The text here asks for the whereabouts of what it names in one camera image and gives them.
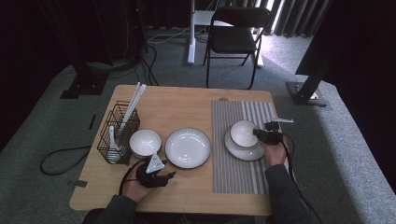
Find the white chopsticks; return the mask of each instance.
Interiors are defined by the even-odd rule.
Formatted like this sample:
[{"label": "white chopsticks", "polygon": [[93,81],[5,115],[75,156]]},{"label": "white chopsticks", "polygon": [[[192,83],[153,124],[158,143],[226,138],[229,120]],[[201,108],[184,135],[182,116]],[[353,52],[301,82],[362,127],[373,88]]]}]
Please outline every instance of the white chopsticks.
[{"label": "white chopsticks", "polygon": [[132,114],[134,113],[134,109],[137,106],[137,103],[139,103],[140,98],[143,95],[143,92],[146,89],[146,85],[143,84],[142,86],[140,86],[140,82],[137,83],[136,88],[134,89],[134,95],[132,96],[131,102],[128,105],[128,109],[126,110],[125,116],[122,119],[122,123],[118,132],[118,135],[122,134],[122,130],[125,127],[125,124],[127,123],[129,117],[132,116]]}]

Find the white plate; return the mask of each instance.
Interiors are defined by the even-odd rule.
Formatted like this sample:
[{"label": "white plate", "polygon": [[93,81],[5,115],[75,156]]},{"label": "white plate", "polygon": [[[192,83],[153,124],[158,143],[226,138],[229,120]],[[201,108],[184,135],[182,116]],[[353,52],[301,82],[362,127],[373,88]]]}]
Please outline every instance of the white plate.
[{"label": "white plate", "polygon": [[165,154],[175,166],[191,169],[204,164],[210,156],[210,141],[196,129],[185,128],[172,133],[165,143]]},{"label": "white plate", "polygon": [[224,134],[224,144],[231,154],[243,161],[255,161],[264,155],[264,148],[260,144],[249,148],[238,146],[231,138],[230,129]]}]

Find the sleeve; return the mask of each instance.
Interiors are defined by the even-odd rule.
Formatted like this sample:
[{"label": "sleeve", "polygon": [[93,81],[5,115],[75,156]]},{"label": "sleeve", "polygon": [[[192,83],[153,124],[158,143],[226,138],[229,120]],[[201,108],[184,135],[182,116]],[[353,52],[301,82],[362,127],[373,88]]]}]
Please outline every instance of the sleeve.
[{"label": "sleeve", "polygon": [[265,176],[275,223],[312,223],[285,165],[271,166]]},{"label": "sleeve", "polygon": [[95,224],[134,223],[134,210],[136,207],[137,202],[134,200],[128,197],[114,195],[107,205],[106,210],[96,219]]}]

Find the folding chair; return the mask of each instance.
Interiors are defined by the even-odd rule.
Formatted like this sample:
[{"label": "folding chair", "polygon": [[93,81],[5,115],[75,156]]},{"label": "folding chair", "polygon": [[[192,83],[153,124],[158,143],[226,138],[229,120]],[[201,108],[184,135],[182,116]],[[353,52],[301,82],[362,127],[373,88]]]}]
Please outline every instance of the folding chair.
[{"label": "folding chair", "polygon": [[[263,7],[221,7],[215,11],[209,26],[209,34],[206,44],[204,65],[206,67],[206,87],[209,88],[209,69],[211,59],[244,59],[241,66],[251,54],[260,54],[262,34],[269,24],[271,12]],[[216,21],[222,21],[231,26],[215,25]],[[252,29],[258,29],[256,38],[253,38]],[[243,54],[241,56],[217,56],[212,57],[211,51],[217,54]],[[253,74],[251,76],[249,90],[256,75],[258,57],[255,57]]]}]

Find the black wire utensil holder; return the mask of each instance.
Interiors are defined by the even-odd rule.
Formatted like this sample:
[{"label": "black wire utensil holder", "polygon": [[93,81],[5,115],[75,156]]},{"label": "black wire utensil holder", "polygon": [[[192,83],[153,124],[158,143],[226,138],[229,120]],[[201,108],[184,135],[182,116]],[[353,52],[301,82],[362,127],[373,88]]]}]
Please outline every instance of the black wire utensil holder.
[{"label": "black wire utensil holder", "polygon": [[[110,110],[105,124],[100,132],[100,141],[97,149],[110,164],[129,165],[132,151],[129,140],[138,129],[140,119],[135,109],[131,117],[123,123],[122,120],[128,109],[129,102],[117,101]],[[113,136],[116,146],[110,144],[110,127],[113,126]]]}]

